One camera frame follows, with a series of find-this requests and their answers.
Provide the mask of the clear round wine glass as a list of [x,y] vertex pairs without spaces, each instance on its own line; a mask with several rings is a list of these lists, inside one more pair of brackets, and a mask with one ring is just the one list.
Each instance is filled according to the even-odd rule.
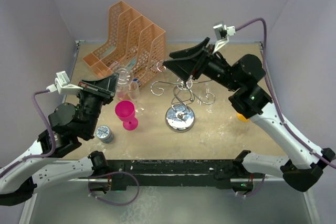
[[123,100],[129,89],[130,83],[133,81],[133,72],[125,66],[116,66],[113,68],[114,73],[118,73],[118,82],[116,96],[119,100]]

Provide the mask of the clear champagne flute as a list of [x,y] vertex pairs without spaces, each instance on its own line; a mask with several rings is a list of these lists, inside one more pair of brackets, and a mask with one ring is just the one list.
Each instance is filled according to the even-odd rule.
[[205,108],[205,111],[212,113],[212,104],[214,103],[214,95],[211,92],[209,82],[204,82],[199,87],[199,98],[201,101],[198,101],[200,106]]

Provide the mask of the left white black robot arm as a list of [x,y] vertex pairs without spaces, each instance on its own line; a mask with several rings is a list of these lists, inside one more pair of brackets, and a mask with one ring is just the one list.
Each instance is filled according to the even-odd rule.
[[77,105],[64,102],[49,116],[44,116],[36,102],[46,130],[22,155],[1,168],[1,205],[15,206],[32,198],[43,188],[75,178],[104,177],[110,170],[100,151],[68,164],[55,162],[81,146],[80,140],[94,138],[96,125],[104,105],[113,101],[119,75],[113,73],[98,80],[81,80],[71,84],[65,71],[56,73],[55,83],[43,93],[75,95]]

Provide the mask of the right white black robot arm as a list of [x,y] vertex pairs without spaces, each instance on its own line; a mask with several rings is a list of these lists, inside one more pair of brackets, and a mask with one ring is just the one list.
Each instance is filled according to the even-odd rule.
[[320,179],[335,152],[315,145],[285,120],[275,100],[258,85],[266,72],[257,56],[246,54],[233,65],[226,61],[220,49],[227,43],[222,39],[210,44],[205,38],[194,47],[170,53],[170,59],[162,65],[184,83],[205,75],[232,91],[228,99],[235,111],[258,125],[286,153],[269,156],[243,151],[234,159],[233,170],[238,177],[262,173],[283,178],[297,191],[307,191]]

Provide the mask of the clear wine glass left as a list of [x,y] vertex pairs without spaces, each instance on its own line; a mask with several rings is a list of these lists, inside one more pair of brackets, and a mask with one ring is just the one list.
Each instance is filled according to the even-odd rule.
[[143,115],[144,105],[139,102],[140,89],[136,81],[132,81],[128,86],[128,96],[134,104],[135,112],[137,115]]

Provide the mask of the chrome wine glass rack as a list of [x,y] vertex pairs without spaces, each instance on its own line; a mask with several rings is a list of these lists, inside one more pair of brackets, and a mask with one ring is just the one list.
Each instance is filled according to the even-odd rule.
[[157,97],[165,93],[165,89],[161,85],[165,84],[173,87],[171,105],[165,113],[165,123],[170,130],[183,133],[189,131],[194,126],[196,116],[190,105],[201,101],[198,94],[200,85],[204,82],[210,82],[210,80],[196,81],[189,78],[187,81],[182,81],[178,78],[174,82],[154,81],[151,84],[151,93]]

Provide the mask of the pink plastic goblet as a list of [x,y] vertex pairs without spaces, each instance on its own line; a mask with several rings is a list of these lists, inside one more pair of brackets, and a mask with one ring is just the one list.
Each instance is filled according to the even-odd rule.
[[122,121],[124,129],[133,131],[138,127],[135,106],[131,101],[121,101],[115,106],[115,114]]

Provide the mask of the orange plastic file organizer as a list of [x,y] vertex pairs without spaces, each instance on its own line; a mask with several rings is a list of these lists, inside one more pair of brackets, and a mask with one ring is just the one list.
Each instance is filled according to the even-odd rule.
[[124,1],[109,8],[107,41],[83,57],[98,78],[128,66],[140,87],[158,73],[166,57],[166,32]]

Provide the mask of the small round tin can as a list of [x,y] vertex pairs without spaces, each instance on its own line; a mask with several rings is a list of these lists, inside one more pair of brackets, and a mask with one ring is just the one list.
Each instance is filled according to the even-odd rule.
[[96,129],[96,137],[103,143],[111,143],[114,139],[114,134],[106,125],[101,125]]

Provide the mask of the yellow plastic goblet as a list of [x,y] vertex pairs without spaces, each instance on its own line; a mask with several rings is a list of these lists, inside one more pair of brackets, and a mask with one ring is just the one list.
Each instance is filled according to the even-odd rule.
[[240,121],[242,121],[242,122],[249,122],[249,121],[250,121],[250,119],[244,117],[244,116],[243,116],[242,114],[240,114],[240,113],[236,113],[236,116],[237,116],[237,118],[238,118]]

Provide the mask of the black base frame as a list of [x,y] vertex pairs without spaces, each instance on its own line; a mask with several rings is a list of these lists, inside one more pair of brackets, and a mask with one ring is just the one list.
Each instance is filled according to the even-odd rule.
[[111,190],[126,190],[129,186],[215,187],[250,192],[253,179],[261,173],[246,171],[241,162],[248,152],[236,159],[106,159],[94,151],[93,173],[89,178],[106,178]]

